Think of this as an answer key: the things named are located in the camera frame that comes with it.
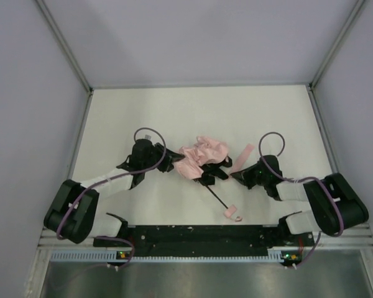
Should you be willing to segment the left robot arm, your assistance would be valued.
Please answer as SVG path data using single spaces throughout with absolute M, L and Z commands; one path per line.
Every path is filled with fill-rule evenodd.
M 126 160 L 109 173 L 82 182 L 64 181 L 45 215 L 44 227 L 58 233 L 60 239 L 76 244 L 88 237 L 116 237 L 122 219 L 106 210 L 102 202 L 134 189 L 150 170 L 173 170 L 173 164 L 184 157 L 160 143 L 138 139 Z

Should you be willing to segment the pink and black folding umbrella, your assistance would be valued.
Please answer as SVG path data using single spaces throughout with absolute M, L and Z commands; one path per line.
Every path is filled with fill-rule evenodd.
M 198 136 L 196 143 L 190 147 L 181 147 L 178 151 L 183 159 L 173 162 L 177 173 L 190 181 L 203 186 L 223 208 L 223 216 L 233 222 L 242 222 L 243 218 L 237 215 L 235 205 L 227 205 L 213 190 L 216 180 L 229 181 L 232 175 L 242 170 L 248 161 L 255 146 L 248 143 L 242 152 L 232 159 L 230 149 L 226 142 Z

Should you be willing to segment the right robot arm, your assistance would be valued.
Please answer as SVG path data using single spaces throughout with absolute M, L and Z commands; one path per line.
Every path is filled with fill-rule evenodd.
M 289 182 L 282 175 L 277 157 L 265 155 L 256 164 L 231 176 L 248 189 L 262 186 L 267 195 L 277 201 L 309 203 L 309 210 L 279 220 L 286 235 L 323 232 L 335 237 L 341 230 L 369 219 L 367 207 L 340 173 L 327 175 L 320 181 Z

